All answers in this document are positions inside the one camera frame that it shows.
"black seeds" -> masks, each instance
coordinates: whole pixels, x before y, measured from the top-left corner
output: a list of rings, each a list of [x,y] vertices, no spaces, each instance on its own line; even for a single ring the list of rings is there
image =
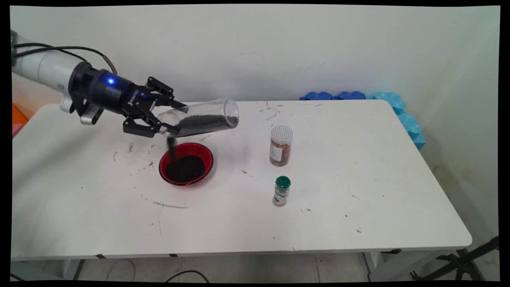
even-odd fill
[[[188,182],[199,178],[206,171],[201,158],[197,156],[185,156],[166,167],[166,176],[175,182]]]
[[[234,127],[237,126],[239,122],[239,118],[234,116],[228,116],[227,119]],[[192,115],[183,119],[175,126],[181,128],[183,134],[200,134],[230,128],[230,125],[223,115],[214,114]]]

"pink object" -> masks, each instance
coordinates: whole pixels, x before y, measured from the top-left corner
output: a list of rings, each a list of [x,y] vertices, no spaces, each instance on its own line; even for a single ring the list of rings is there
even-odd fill
[[[14,138],[19,133],[22,127],[22,124],[12,124],[12,138]]]

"green-capped spice jar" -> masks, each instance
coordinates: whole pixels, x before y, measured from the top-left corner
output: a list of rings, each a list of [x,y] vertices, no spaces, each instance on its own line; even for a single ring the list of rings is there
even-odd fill
[[[289,194],[290,179],[286,176],[280,176],[276,179],[274,185],[273,203],[276,206],[284,206],[287,203],[287,195]]]

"green cap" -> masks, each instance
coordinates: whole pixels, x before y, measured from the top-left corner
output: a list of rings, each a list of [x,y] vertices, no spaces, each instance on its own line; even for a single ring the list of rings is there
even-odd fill
[[[279,188],[287,189],[290,186],[290,179],[286,176],[280,176],[276,179],[276,185]]]

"bowl of black seeds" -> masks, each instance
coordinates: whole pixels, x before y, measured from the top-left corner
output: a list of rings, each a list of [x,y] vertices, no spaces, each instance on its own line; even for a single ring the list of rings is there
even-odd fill
[[[213,167],[213,154],[204,145],[187,142],[171,147],[161,158],[161,177],[175,185],[189,185],[203,179]]]

